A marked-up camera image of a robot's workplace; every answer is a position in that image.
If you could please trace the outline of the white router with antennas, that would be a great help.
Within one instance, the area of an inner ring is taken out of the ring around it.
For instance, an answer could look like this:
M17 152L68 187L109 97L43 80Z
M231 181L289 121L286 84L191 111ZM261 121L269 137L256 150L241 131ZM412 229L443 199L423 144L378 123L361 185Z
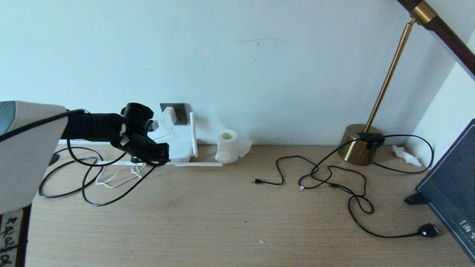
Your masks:
M159 138L159 142L166 142L170 146L169 161L166 165L176 167L221 167L222 163L218 162L191 162L192 158L198 157L197 151L197 135L195 114L189 113L188 125L173 126L172 131L167 135Z

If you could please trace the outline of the white toilet paper roll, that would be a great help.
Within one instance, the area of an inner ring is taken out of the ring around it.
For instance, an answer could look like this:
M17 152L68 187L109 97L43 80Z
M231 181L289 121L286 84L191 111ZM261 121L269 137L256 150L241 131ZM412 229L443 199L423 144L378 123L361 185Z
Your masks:
M251 140L240 137L234 130L223 130L217 135L215 160L221 164L236 162L250 151L252 144Z

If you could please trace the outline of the brass desk lamp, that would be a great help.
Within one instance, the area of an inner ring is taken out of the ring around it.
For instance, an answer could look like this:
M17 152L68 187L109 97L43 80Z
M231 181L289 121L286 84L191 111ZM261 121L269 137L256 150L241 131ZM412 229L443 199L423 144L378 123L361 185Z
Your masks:
M373 121L382 103L384 95L397 68L406 42L414 24L421 25L437 36L446 45L449 52L460 66L475 80L475 54L462 41L453 29L438 15L426 0L397 0L411 17L402 32L386 77L375 101L366 124L352 124L346 127L337 150L344 161L358 166L374 163L376 153L383 147L390 135L384 136L380 130L373 128Z

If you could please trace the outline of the crumpled white tissue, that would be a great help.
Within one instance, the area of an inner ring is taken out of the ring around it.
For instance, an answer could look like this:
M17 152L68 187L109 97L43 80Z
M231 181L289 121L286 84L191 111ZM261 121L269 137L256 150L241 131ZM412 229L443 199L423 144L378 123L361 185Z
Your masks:
M392 145L392 150L396 157L403 159L406 163L412 164L414 166L422 166L419 159L407 152L404 147Z

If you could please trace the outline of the grey wall socket plate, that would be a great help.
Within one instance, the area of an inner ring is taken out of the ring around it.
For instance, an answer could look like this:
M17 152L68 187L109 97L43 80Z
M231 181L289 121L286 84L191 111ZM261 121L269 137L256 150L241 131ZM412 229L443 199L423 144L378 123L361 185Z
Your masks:
M177 122L175 125L187 125L189 120L185 103L160 103L160 108L162 112L166 107L169 106L175 108L176 111Z

